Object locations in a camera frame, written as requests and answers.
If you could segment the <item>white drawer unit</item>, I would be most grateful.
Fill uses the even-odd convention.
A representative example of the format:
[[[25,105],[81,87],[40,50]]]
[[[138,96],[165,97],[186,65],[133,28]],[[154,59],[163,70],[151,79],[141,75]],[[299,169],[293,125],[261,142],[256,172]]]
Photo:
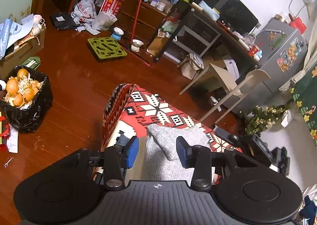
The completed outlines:
[[[190,11],[177,24],[156,56],[156,60],[165,56],[180,63],[189,53],[203,57],[220,36],[217,23],[203,13]]]

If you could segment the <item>dark blue cloth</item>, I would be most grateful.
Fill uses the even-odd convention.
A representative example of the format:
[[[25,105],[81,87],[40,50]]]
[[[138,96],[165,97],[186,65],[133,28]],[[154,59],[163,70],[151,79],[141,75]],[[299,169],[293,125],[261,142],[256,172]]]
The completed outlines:
[[[314,201],[310,200],[309,196],[304,197],[304,208],[299,212],[300,216],[308,220],[308,225],[314,225],[316,216],[316,205]]]

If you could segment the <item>black trash bag bin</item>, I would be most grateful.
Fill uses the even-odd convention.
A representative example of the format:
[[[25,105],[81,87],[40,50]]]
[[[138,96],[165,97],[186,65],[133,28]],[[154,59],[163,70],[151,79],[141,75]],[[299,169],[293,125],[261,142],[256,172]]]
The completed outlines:
[[[35,132],[52,106],[53,93],[47,75],[22,65],[4,80],[1,111],[19,132]]]

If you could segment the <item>grey refrigerator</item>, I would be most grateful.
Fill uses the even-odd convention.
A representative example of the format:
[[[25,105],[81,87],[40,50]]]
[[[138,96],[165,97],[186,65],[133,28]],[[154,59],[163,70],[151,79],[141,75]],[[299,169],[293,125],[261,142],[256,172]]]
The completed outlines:
[[[257,105],[264,105],[279,88],[303,68],[308,50],[307,43],[299,29],[293,28],[275,18],[264,27],[257,36],[255,44],[262,51],[262,57],[253,64],[242,67],[243,73],[237,83],[240,83],[249,71],[261,69],[269,74],[271,79],[258,84],[243,99],[232,112],[250,113]]]

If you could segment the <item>green patterned floor tray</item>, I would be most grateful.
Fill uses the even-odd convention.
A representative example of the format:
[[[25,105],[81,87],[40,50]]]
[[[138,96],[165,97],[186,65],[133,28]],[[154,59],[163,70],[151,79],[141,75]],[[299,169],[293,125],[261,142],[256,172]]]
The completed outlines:
[[[88,44],[100,60],[127,56],[126,51],[112,37],[89,38]]]

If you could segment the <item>grey polo shirt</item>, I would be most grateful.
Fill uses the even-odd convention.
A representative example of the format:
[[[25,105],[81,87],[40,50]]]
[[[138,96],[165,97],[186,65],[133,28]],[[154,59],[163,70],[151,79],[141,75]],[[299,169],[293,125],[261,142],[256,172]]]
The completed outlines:
[[[151,124],[147,127],[142,179],[185,180],[191,183],[194,169],[182,167],[176,150],[176,139],[182,136],[190,146],[210,147],[209,137],[198,125],[191,128],[171,128]]]

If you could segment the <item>small christmas tree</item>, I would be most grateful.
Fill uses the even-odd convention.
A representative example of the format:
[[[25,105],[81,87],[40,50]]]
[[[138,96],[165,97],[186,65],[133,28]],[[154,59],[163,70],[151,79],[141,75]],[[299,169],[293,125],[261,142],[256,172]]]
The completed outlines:
[[[257,105],[249,114],[241,111],[239,117],[244,123],[244,130],[247,135],[257,134],[260,136],[263,131],[271,128],[281,119],[288,109],[289,105],[273,105],[271,107],[266,106],[266,108]]]

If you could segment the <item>green christmas wall banner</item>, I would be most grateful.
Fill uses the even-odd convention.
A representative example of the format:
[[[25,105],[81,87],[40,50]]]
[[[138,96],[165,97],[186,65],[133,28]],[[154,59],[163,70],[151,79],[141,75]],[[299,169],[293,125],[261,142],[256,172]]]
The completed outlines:
[[[316,146],[317,131],[317,67],[314,65],[304,76],[291,87],[292,99],[300,110],[310,136]]]

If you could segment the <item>red christmas pattern blanket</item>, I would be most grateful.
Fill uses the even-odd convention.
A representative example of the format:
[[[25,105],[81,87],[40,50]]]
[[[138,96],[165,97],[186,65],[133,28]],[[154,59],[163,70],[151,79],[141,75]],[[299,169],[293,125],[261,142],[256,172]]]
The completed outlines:
[[[103,141],[100,149],[103,151],[115,145],[120,130],[127,138],[139,138],[139,152],[135,163],[125,172],[126,184],[131,180],[143,180],[147,127],[151,124],[180,129],[198,125],[198,128],[208,135],[209,148],[213,152],[223,152],[226,148],[231,148],[231,145],[217,138],[211,128],[161,99],[157,94],[152,94],[136,84],[120,84],[113,90],[104,108]]]

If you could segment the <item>beige plastic chair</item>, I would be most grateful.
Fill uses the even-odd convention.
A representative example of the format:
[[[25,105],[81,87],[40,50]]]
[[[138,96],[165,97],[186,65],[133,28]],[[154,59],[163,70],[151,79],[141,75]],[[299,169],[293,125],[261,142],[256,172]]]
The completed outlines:
[[[203,75],[211,72],[220,82],[221,86],[226,90],[226,96],[223,97],[216,105],[214,105],[200,120],[202,123],[207,117],[209,117],[215,110],[218,109],[223,103],[225,103],[231,96],[235,95],[238,97],[236,101],[228,110],[226,110],[217,121],[217,124],[222,120],[231,110],[233,110],[258,84],[270,80],[271,76],[264,70],[255,69],[246,74],[244,80],[239,84],[236,84],[233,76],[225,69],[218,67],[210,63],[202,72],[200,72],[185,88],[180,91],[179,95],[182,95],[187,89],[193,86]]]

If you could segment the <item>wooden drawer chest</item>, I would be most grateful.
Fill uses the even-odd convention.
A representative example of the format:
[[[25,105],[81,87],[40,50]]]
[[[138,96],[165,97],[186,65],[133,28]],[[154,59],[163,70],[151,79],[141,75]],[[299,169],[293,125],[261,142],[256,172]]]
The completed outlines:
[[[116,15],[117,21],[115,25],[124,31],[124,36],[127,40],[130,40],[132,35],[138,3],[139,0],[124,0]],[[137,16],[134,38],[148,45],[167,16],[166,13],[150,6],[148,3],[142,2]]]

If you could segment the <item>white plastic bag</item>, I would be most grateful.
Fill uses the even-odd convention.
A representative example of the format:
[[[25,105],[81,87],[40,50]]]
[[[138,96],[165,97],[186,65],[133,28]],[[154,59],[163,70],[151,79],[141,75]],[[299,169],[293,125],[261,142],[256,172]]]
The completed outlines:
[[[116,21],[117,18],[111,11],[101,11],[93,20],[91,26],[97,31],[107,31]]]

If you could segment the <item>cardboard box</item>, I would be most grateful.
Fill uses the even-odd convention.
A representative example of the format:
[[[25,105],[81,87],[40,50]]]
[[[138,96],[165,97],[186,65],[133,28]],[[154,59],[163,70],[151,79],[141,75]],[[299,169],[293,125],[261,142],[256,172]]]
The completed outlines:
[[[1,79],[4,80],[10,71],[18,65],[21,65],[29,57],[35,56],[43,47],[46,28],[35,38],[25,42],[12,53],[1,59]]]

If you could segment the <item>blue ceramic cup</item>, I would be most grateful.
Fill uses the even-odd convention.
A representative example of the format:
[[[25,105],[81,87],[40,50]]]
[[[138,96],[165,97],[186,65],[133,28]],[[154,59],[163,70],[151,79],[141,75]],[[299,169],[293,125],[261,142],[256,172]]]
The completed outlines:
[[[123,34],[124,34],[124,31],[121,28],[114,27],[111,37],[117,41],[120,41]]]

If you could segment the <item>white ceramic cup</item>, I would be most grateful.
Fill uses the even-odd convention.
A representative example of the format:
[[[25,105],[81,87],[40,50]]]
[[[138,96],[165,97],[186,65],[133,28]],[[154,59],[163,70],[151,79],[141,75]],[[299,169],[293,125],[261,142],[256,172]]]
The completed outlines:
[[[144,43],[138,39],[133,39],[131,43],[131,50],[133,52],[139,52],[140,48],[144,45]]]

